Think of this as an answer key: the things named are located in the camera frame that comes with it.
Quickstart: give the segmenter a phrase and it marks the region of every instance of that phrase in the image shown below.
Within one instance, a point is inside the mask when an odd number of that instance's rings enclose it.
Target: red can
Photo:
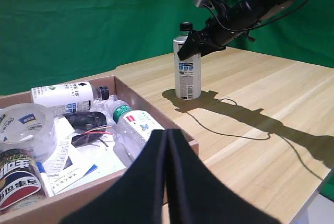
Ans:
[[[24,149],[0,154],[0,211],[5,214],[46,198],[35,160]]]

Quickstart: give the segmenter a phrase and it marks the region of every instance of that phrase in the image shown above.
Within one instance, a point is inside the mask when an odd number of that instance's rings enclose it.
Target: marker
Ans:
[[[47,197],[54,196],[54,193],[53,193],[52,188],[51,188],[51,184],[49,182],[49,179],[47,178],[47,175],[46,175],[45,169],[43,167],[43,164],[40,163],[40,162],[36,162],[36,164],[37,164],[38,170],[40,171],[40,174],[41,174],[41,182],[43,184],[45,194],[47,195]]]

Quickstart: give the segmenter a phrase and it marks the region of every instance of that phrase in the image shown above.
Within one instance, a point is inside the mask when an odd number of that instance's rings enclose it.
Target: wooden table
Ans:
[[[219,180],[282,223],[297,221],[334,165],[334,69],[228,48],[202,58],[194,101],[175,97],[172,54],[94,77],[109,74],[193,135]]]

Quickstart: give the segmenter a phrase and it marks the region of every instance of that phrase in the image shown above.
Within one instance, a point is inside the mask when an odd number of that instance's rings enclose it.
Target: red wire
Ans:
[[[83,134],[111,134],[113,135],[112,133],[110,132],[102,132],[102,131],[92,131],[92,132],[85,132]]]

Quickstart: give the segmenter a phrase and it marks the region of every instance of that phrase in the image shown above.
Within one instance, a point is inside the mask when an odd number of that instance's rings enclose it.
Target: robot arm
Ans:
[[[209,18],[202,31],[191,31],[178,56],[180,60],[185,60],[195,54],[204,56],[224,50],[230,41],[242,34],[255,41],[249,37],[249,31],[287,9],[293,2],[294,0],[241,0],[229,7],[223,0],[195,0],[197,7],[215,9],[217,18]]]

